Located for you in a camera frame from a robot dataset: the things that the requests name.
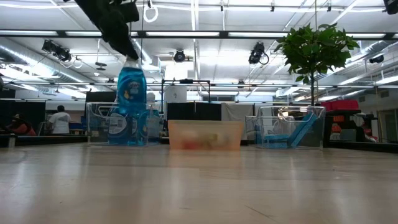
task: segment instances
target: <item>fluorescent light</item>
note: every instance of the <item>fluorescent light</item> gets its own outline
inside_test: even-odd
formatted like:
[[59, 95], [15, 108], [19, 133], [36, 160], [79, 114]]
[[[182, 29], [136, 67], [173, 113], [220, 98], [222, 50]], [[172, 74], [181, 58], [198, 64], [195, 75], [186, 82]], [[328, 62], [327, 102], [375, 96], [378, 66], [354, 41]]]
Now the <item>fluorescent light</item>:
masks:
[[257, 84], [257, 87], [292, 87], [293, 85], [281, 85], [281, 84], [275, 84], [275, 85], [264, 85], [264, 84]]
[[48, 82], [14, 82], [14, 84], [19, 85], [19, 84], [29, 84], [29, 85], [51, 85], [51, 83]]
[[210, 95], [227, 95], [232, 96], [238, 94], [238, 91], [210, 91]]
[[[300, 89], [303, 89], [303, 90], [311, 90], [311, 87], [300, 87]], [[325, 89], [325, 87], [318, 87], [318, 89], [320, 89], [320, 90], [324, 90], [324, 89]]]
[[354, 38], [383, 38], [386, 34], [347, 34], [347, 36], [353, 36]]
[[[71, 83], [56, 83], [58, 85], [69, 85]], [[72, 83], [72, 85], [89, 85], [89, 83]]]
[[86, 98], [86, 95], [83, 93], [80, 93], [78, 91], [75, 90], [70, 90], [70, 89], [59, 89], [60, 93], [66, 94], [66, 95], [70, 95], [70, 96], [74, 96], [76, 98]]
[[78, 37], [102, 36], [102, 33], [100, 31], [66, 31], [65, 33], [68, 36], [78, 36]]
[[346, 86], [346, 85], [338, 85], [338, 88], [374, 88], [373, 86]]
[[194, 31], [187, 31], [187, 32], [146, 32], [147, 36], [149, 37], [218, 37], [220, 35], [219, 32], [194, 32]]
[[55, 31], [42, 30], [0, 30], [0, 35], [58, 35]]
[[363, 91], [364, 91], [364, 90], [354, 91], [354, 92], [352, 92], [352, 93], [345, 94], [344, 96], [353, 96], [353, 95], [358, 94], [358, 93], [361, 93], [361, 92], [363, 92]]
[[328, 101], [328, 100], [332, 100], [332, 99], [335, 99], [338, 97], [340, 97], [340, 96], [324, 96], [324, 97], [319, 98], [319, 101]]
[[94, 83], [94, 85], [109, 85], [109, 86], [112, 86], [112, 85], [117, 85], [118, 83]]
[[378, 86], [378, 88], [398, 88], [398, 86]]
[[13, 99], [13, 98], [0, 98], [0, 100], [22, 100], [22, 99]]
[[390, 83], [390, 82], [395, 82], [398, 81], [398, 75], [394, 76], [394, 77], [388, 77], [388, 78], [383, 78], [380, 81], [377, 81], [376, 84], [377, 85], [382, 85], [382, 84], [386, 84], [386, 83]]
[[230, 32], [228, 37], [286, 37], [283, 32]]
[[[249, 93], [250, 93], [249, 91], [240, 92], [240, 95], [245, 96]], [[276, 95], [276, 92], [271, 92], [271, 91], [256, 91], [251, 94], [251, 96], [275, 96], [275, 95]]]

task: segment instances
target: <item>green leaves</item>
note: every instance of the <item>green leaves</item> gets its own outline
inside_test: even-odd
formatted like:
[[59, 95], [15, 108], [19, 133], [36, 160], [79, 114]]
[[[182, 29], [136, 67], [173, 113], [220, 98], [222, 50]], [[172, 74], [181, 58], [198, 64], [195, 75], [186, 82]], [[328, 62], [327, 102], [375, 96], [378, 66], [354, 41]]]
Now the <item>green leaves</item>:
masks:
[[277, 52], [281, 47], [283, 46], [283, 44], [278, 44], [278, 46], [276, 46], [274, 53]]
[[322, 24], [319, 29], [313, 30], [310, 25], [291, 29], [287, 37], [278, 40], [274, 52], [286, 56], [285, 65], [290, 64], [289, 74], [300, 75], [296, 82], [310, 83], [313, 73], [334, 72], [334, 68], [344, 67], [347, 58], [351, 57], [346, 49], [359, 47], [344, 29], [337, 30], [337, 24]]
[[302, 76], [299, 76], [299, 77], [297, 77], [297, 78], [296, 78], [296, 82], [299, 82], [299, 81], [303, 80], [303, 78], [304, 78], [304, 77], [305, 77], [305, 76], [303, 76], [303, 75], [302, 75]]
[[321, 40], [321, 43], [325, 46], [329, 46], [329, 47], [334, 47], [336, 45], [336, 42], [331, 40], [331, 39], [325, 39], [325, 40]]
[[304, 77], [304, 78], [303, 78], [303, 83], [304, 83], [304, 84], [310, 83], [310, 79], [309, 79], [308, 77]]
[[311, 45], [311, 50], [312, 50], [313, 53], [318, 53], [319, 52], [319, 45], [318, 44]]
[[296, 78], [296, 82], [303, 81], [304, 84], [308, 84], [310, 82], [310, 79], [307, 75], [301, 75]]
[[312, 48], [309, 45], [303, 46], [303, 53], [304, 55], [310, 55], [312, 53]]

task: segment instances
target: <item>table surface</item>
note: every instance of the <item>table surface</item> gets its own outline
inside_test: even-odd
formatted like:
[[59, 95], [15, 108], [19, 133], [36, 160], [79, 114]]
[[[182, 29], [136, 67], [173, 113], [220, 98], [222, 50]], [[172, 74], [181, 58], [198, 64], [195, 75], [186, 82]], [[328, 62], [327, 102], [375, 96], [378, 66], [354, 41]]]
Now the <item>table surface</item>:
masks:
[[398, 220], [394, 154], [167, 148], [62, 144], [0, 151], [1, 223]]

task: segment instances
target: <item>spotlight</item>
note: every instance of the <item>spotlight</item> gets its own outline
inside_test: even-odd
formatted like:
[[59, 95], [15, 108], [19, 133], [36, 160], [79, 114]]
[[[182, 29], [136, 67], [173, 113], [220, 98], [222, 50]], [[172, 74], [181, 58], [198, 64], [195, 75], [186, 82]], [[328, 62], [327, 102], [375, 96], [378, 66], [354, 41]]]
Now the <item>spotlight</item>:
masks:
[[398, 0], [384, 0], [384, 5], [389, 15], [398, 13]]
[[369, 59], [369, 62], [370, 62], [370, 63], [381, 63], [381, 62], [383, 62], [383, 61], [384, 61], [384, 56], [383, 56], [383, 55], [380, 55], [380, 56], [378, 56], [378, 57]]
[[238, 81], [238, 85], [244, 85], [243, 79], [240, 79], [240, 80]]
[[[267, 57], [267, 62], [263, 63], [261, 62], [261, 59], [263, 57]], [[261, 63], [262, 65], [266, 65], [269, 62], [269, 57], [266, 54], [266, 49], [264, 47], [264, 43], [262, 42], [258, 42], [256, 43], [256, 45], [254, 46], [253, 50], [250, 53], [250, 57], [249, 57], [249, 63], [251, 65], [255, 65], [257, 63]]]
[[174, 61], [175, 62], [183, 62], [185, 60], [185, 54], [183, 50], [177, 50], [177, 52], [174, 55]]
[[62, 62], [69, 62], [72, 59], [69, 49], [64, 49], [63, 47], [52, 42], [52, 40], [45, 40], [42, 50], [48, 54], [52, 54]]

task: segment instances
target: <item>ceiling pipe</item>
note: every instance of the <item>ceiling pipe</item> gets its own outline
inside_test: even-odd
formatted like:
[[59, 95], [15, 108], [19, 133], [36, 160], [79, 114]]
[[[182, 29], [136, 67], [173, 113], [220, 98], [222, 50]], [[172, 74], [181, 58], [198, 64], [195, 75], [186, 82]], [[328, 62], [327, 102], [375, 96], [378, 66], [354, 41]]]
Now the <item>ceiling pipe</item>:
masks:
[[[69, 68], [65, 68], [64, 66], [60, 65], [59, 62], [55, 62], [43, 55], [29, 50], [26, 47], [23, 47], [5, 37], [0, 37], [0, 53], [10, 55], [12, 58], [14, 58], [16, 63], [28, 65], [32, 69], [34, 69], [36, 66], [40, 66], [40, 68], [45, 70], [43, 72], [49, 72], [53, 76], [59, 76], [60, 78], [57, 79], [58, 82], [95, 82], [94, 80], [89, 79]], [[99, 87], [99, 90], [101, 91], [111, 90], [110, 88], [104, 88], [104, 86]]]
[[[398, 42], [380, 40], [380, 41], [370, 45], [369, 47], [366, 47], [365, 49], [361, 50], [360, 53], [355, 54], [351, 58], [347, 59], [346, 65], [354, 63], [354, 62], [358, 62], [360, 60], [369, 60], [369, 59], [373, 58], [375, 55], [382, 52], [384, 49], [386, 49], [390, 46], [393, 46], [396, 43], [398, 43]], [[315, 80], [319, 81], [322, 78], [329, 77], [330, 75], [334, 75], [336, 73], [338, 73], [338, 72], [329, 73], [329, 74], [321, 73], [315, 77]]]

